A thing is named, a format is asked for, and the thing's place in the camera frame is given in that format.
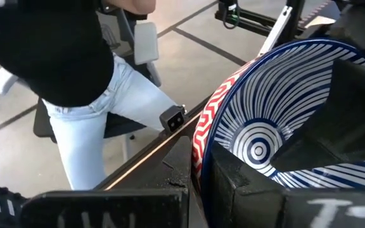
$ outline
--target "seat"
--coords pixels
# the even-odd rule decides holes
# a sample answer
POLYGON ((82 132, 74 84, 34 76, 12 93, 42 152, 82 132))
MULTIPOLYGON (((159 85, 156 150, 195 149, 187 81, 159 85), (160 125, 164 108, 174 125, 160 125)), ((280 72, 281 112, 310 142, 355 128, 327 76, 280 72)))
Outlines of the seat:
MULTIPOLYGON (((128 19, 121 9, 116 9, 109 15, 98 13, 98 16, 104 39, 109 43, 112 51, 123 57, 135 70, 159 87, 161 81, 152 63, 158 59, 157 33, 154 24, 136 23, 135 20, 128 19)), ((15 75, 3 68, 0 70, 0 94, 5 95, 15 82, 23 84, 15 75)), ((144 127, 128 118, 109 113, 104 138, 122 136, 124 161, 127 161, 132 155, 129 147, 129 141, 134 138, 132 133, 144 127)), ((47 109, 41 98, 37 102, 33 131, 37 137, 49 137, 56 143, 47 109)))

